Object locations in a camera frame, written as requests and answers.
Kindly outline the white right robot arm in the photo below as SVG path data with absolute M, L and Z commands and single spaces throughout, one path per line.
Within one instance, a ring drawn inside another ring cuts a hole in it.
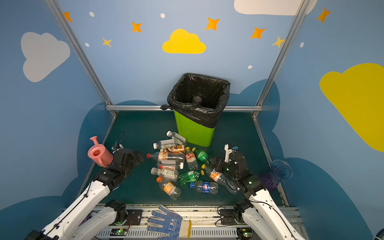
M 233 210 L 219 210 L 221 222 L 246 224 L 262 240 L 303 240 L 275 204 L 267 188 L 257 175 L 251 174 L 247 160 L 240 152 L 232 152 L 225 159 L 209 157 L 210 167 L 234 181 L 234 187 L 244 200 Z

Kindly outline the white-cap green label bottle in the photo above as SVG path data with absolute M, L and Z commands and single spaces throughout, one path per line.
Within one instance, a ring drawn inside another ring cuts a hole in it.
M 179 178 L 178 171 L 169 170 L 169 169 L 152 168 L 151 174 L 162 177 L 163 179 L 168 179 L 171 182 L 176 182 Z

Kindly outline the pepsi blue label bottle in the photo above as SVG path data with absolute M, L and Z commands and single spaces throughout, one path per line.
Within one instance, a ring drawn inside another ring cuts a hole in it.
M 196 181 L 190 183 L 190 188 L 196 192 L 215 195 L 219 192 L 219 185 L 216 182 Z

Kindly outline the green sprite bottle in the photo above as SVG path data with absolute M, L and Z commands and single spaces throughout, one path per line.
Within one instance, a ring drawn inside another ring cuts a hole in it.
M 203 164 L 210 166 L 212 164 L 212 158 L 204 151 L 197 148 L 192 149 L 195 157 Z

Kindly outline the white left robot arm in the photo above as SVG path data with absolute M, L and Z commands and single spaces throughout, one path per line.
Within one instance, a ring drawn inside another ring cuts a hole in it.
M 90 240 L 108 225 L 124 224 L 127 221 L 126 205 L 119 201 L 108 202 L 96 216 L 86 222 L 83 220 L 143 161 L 139 151 L 125 148 L 115 151 L 111 164 L 94 175 L 84 192 L 61 215 L 41 231 L 31 231 L 25 239 Z

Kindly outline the yellow-cap orange label bottle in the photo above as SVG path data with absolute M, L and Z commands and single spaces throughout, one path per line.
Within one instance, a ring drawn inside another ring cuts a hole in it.
M 238 187 L 225 174 L 217 172 L 215 169 L 212 169 L 205 164 L 202 165 L 202 169 L 212 180 L 214 180 L 219 185 L 224 186 L 230 193 L 235 195 L 238 192 Z

